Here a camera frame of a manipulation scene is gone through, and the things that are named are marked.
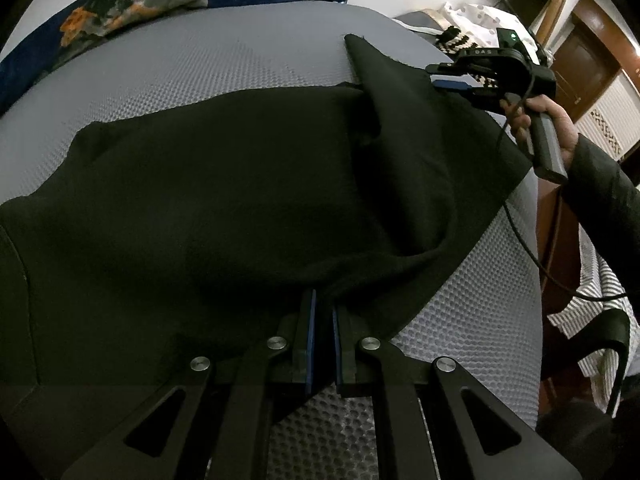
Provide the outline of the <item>person's right hand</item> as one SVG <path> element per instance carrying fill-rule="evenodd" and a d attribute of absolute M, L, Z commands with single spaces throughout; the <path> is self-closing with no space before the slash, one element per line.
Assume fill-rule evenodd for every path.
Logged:
<path fill-rule="evenodd" d="M 533 112 L 546 113 L 551 117 L 558 137 L 565 170 L 570 170 L 579 141 L 579 133 L 574 122 L 570 120 L 570 116 L 562 106 L 559 106 L 557 102 L 554 102 L 544 94 L 528 98 L 524 104 Z M 532 118 L 525 113 L 523 107 L 518 106 L 518 103 L 512 99 L 501 100 L 500 106 L 504 114 L 506 114 L 506 120 L 511 128 L 512 136 L 514 136 L 519 146 L 524 146 L 529 140 L 529 128 Z"/>

